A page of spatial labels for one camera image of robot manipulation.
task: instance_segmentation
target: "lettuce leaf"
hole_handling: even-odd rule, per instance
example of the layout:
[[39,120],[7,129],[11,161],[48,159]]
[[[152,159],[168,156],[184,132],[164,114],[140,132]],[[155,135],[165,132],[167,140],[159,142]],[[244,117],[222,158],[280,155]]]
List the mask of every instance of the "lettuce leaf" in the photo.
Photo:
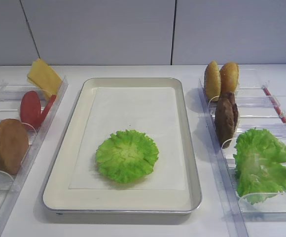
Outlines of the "lettuce leaf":
[[118,183],[130,183],[153,172],[158,153],[145,133],[118,131],[98,147],[96,162],[102,175]]
[[[236,141],[235,177],[240,197],[250,193],[286,192],[286,145],[269,130],[250,129]],[[269,195],[252,195],[252,204],[265,201]]]

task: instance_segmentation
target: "white table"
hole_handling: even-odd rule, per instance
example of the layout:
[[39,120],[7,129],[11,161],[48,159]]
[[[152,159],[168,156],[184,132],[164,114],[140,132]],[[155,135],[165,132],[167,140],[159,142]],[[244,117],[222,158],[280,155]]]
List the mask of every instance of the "white table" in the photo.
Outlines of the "white table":
[[[228,237],[221,203],[219,202],[212,167],[206,146],[210,135],[202,113],[198,78],[206,66],[56,66],[67,76],[69,87],[46,135],[45,141],[31,168],[24,187],[3,232],[3,237],[40,236],[207,236]],[[259,75],[269,80],[273,95],[286,95],[286,65],[243,65],[241,69],[261,69]],[[0,67],[0,80],[24,83],[30,67]],[[182,82],[190,130],[196,154],[203,200],[190,216],[180,219],[145,218],[144,216],[91,216],[80,224],[77,219],[49,216],[41,205],[41,188],[50,162],[59,143],[73,103],[83,82],[94,77],[173,77]]]

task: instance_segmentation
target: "cheese slice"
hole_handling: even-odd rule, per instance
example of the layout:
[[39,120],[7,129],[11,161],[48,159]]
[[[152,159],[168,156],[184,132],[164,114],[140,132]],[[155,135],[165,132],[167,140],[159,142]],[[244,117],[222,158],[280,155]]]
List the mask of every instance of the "cheese slice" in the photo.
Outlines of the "cheese slice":
[[46,101],[48,101],[52,95],[58,93],[62,83],[56,71],[40,58],[33,62],[27,78],[30,83],[42,90]]

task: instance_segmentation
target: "tomato slice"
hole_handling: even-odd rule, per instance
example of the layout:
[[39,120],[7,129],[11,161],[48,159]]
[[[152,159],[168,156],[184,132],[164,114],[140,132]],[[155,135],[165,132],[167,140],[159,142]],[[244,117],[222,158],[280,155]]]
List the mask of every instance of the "tomato slice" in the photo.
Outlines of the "tomato slice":
[[[38,94],[35,91],[28,91],[21,100],[20,120],[28,123],[35,129],[39,127],[38,119],[41,116],[41,103]],[[31,126],[25,124],[27,130],[33,130]]]
[[43,123],[43,121],[45,120],[46,116],[48,115],[54,101],[56,99],[56,95],[52,95],[47,103],[47,105],[44,107],[39,119],[38,119],[38,122],[39,122],[39,126],[41,126],[41,124]]

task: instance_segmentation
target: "white tray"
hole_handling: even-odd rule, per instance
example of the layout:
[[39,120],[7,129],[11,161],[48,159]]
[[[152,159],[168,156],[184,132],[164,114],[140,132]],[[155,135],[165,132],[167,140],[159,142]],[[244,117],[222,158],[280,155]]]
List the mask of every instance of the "white tray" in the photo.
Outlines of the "white tray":
[[[110,134],[135,129],[151,137],[159,159],[143,181],[116,185],[96,168],[95,153]],[[173,78],[87,80],[55,159],[44,205],[61,212],[187,214],[201,202],[180,81]]]

